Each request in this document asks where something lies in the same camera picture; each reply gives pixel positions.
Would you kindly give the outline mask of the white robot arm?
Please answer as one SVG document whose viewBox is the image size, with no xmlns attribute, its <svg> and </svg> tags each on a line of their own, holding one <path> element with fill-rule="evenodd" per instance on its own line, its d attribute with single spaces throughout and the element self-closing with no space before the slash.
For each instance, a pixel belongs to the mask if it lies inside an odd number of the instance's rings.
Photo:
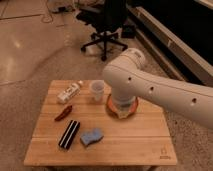
<svg viewBox="0 0 213 171">
<path fill-rule="evenodd" d="M 213 87 L 156 76 L 143 70 L 144 53 L 128 48 L 103 69 L 115 105 L 130 105 L 136 97 L 181 114 L 213 130 Z"/>
</svg>

